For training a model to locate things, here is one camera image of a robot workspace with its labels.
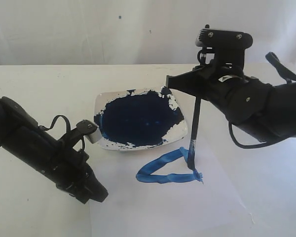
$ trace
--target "white wall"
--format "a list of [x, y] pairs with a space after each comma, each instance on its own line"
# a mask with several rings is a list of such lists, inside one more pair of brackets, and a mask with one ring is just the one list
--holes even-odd
[[196, 63], [205, 24], [296, 61], [296, 0], [0, 0], [0, 64]]

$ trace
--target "blue paint puddle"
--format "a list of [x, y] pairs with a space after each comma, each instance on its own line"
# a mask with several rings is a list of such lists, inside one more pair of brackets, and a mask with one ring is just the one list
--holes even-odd
[[142, 95], [117, 98], [106, 104], [102, 114], [94, 116], [102, 135], [112, 141], [134, 147], [161, 145], [162, 137], [184, 120], [179, 107], [169, 107], [171, 91], [164, 87], [160, 93], [148, 91]]

